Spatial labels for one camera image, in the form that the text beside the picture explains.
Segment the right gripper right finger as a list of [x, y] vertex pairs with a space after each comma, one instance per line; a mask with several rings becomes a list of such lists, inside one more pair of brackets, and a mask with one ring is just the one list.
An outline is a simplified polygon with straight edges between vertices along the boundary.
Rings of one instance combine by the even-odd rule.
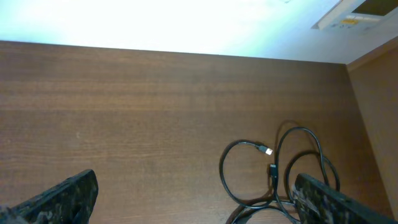
[[293, 198], [300, 223], [397, 224], [308, 174], [297, 176]]

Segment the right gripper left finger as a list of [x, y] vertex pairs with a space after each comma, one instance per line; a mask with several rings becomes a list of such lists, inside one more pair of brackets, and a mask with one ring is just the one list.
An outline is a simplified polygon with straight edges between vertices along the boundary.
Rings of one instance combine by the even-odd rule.
[[1, 223], [87, 224], [97, 196], [96, 174], [87, 169], [14, 207], [1, 207]]

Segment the black USB cable thick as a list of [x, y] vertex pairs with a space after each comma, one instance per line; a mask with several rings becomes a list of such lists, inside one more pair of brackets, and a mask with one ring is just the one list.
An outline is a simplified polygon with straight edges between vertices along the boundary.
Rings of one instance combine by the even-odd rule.
[[[285, 169], [284, 176], [283, 176], [285, 190], [287, 192], [287, 199], [282, 200], [281, 197], [279, 196], [279, 194], [277, 193], [278, 185], [279, 185], [280, 152], [281, 152], [284, 140], [290, 133], [292, 133], [294, 131], [305, 132], [307, 134], [307, 136], [309, 136], [309, 138], [315, 142], [315, 149], [308, 150], [308, 151], [302, 151], [302, 152], [298, 153], [288, 163], [288, 165]], [[289, 188], [289, 177], [290, 177], [291, 169], [292, 169], [293, 165], [295, 164], [295, 162], [297, 162], [301, 157], [304, 157], [307, 155], [314, 155], [318, 159], [320, 170], [321, 170], [322, 176], [323, 176], [323, 180], [327, 186], [330, 186], [330, 181], [329, 181], [328, 175], [326, 174], [325, 166], [329, 165], [329, 167], [334, 175], [334, 178], [335, 178], [335, 190], [339, 192], [340, 188], [341, 188], [341, 182], [340, 182], [338, 172], [337, 172], [335, 166], [331, 163], [331, 161], [324, 155], [318, 137], [310, 129], [308, 129], [306, 127], [302, 127], [302, 126], [296, 126], [296, 127], [288, 129], [282, 135], [282, 137], [277, 138], [277, 140], [276, 140], [276, 148], [274, 151], [274, 163], [269, 165], [269, 177], [271, 178], [271, 187], [270, 187], [271, 196], [255, 198], [255, 199], [247, 200], [247, 201], [244, 201], [241, 199], [244, 203], [248, 203], [250, 205], [260, 205], [260, 204], [263, 204], [265, 202], [265, 200], [271, 200], [272, 201], [271, 204], [268, 205], [266, 208], [260, 209], [260, 210], [244, 208], [244, 207], [238, 205], [236, 212], [231, 214], [231, 216], [227, 222], [232, 223], [232, 224], [247, 223], [248, 220], [250, 218], [252, 218], [252, 216], [255, 213], [264, 211], [264, 210], [272, 210], [272, 211], [277, 211], [277, 212], [281, 213], [291, 223], [299, 223], [300, 220], [298, 218], [293, 217], [286, 209], [287, 205], [289, 205], [289, 206], [295, 205], [293, 202], [292, 193]]]

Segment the black USB cable thin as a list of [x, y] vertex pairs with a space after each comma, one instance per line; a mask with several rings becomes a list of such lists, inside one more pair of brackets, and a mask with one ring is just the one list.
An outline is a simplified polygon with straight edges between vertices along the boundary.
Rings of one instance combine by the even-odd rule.
[[263, 154], [267, 154], [267, 155], [271, 155], [273, 153], [273, 150], [271, 148], [269, 148], [268, 146], [266, 146], [265, 144], [261, 143], [261, 142], [256, 142], [256, 141], [251, 141], [251, 140], [247, 140], [247, 139], [238, 139], [235, 140], [231, 143], [229, 143], [224, 151], [221, 154], [220, 157], [220, 161], [219, 161], [219, 166], [218, 166], [218, 170], [219, 170], [219, 175], [220, 175], [220, 180], [221, 180], [221, 184], [223, 185], [226, 193], [229, 195], [229, 197], [236, 202], [238, 205], [244, 207], [244, 208], [250, 208], [250, 209], [254, 209], [254, 210], [260, 210], [260, 209], [264, 209], [266, 208], [268, 205], [271, 204], [271, 200], [265, 200], [265, 202], [263, 204], [260, 205], [250, 205], [248, 203], [244, 203], [241, 199], [237, 198], [229, 189], [225, 176], [224, 176], [224, 161], [226, 159], [226, 156], [228, 155], [229, 151], [232, 150], [233, 147], [240, 145], [240, 144], [246, 144], [246, 145], [250, 145], [252, 147], [255, 147], [259, 152], [263, 153]]

